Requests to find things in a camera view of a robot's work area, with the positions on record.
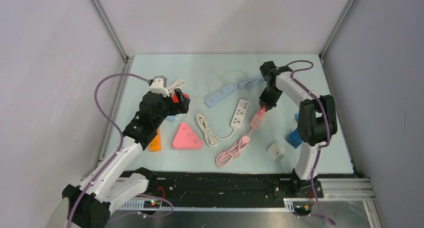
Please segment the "red cube socket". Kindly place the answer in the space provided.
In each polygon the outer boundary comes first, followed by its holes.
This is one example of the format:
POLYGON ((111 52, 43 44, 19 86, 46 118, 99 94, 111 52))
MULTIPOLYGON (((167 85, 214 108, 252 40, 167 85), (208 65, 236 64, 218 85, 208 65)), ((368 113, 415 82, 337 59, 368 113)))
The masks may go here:
POLYGON ((183 92, 174 92, 171 98, 174 103, 178 103, 178 104, 190 102, 190 97, 183 92))

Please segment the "dark blue cube socket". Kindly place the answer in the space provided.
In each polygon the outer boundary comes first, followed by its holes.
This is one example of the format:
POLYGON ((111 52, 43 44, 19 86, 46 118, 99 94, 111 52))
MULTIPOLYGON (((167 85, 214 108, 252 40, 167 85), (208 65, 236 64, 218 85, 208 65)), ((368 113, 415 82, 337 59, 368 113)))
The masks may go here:
POLYGON ((298 128, 294 129, 286 138, 286 141, 295 149, 297 149, 302 144, 302 139, 298 128))

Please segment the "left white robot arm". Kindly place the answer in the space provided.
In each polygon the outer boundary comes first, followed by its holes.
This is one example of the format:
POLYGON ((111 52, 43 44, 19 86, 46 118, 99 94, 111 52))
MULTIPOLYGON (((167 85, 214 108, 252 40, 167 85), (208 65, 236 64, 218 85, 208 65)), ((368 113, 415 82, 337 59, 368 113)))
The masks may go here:
POLYGON ((167 116, 187 114, 190 97, 180 89, 170 96, 149 91, 142 97, 135 116, 120 133, 115 151, 77 186, 68 185, 62 197, 69 201, 66 227, 103 228, 111 215, 133 197, 157 192, 156 180, 134 173, 116 185, 127 166, 157 136, 167 116))

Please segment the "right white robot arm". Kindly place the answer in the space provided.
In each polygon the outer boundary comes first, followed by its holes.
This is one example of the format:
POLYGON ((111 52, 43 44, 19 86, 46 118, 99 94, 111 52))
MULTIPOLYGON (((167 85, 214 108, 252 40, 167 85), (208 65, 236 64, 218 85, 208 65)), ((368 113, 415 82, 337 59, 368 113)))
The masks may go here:
POLYGON ((276 107, 281 95, 286 94, 298 107, 297 130, 302 141, 300 157, 295 166, 290 190, 303 197, 315 184, 322 149, 330 145, 338 131, 335 100, 331 95, 317 95, 295 77, 300 70, 292 70, 292 63, 278 67, 273 61, 264 62, 260 72, 266 87, 259 97, 261 113, 276 107))

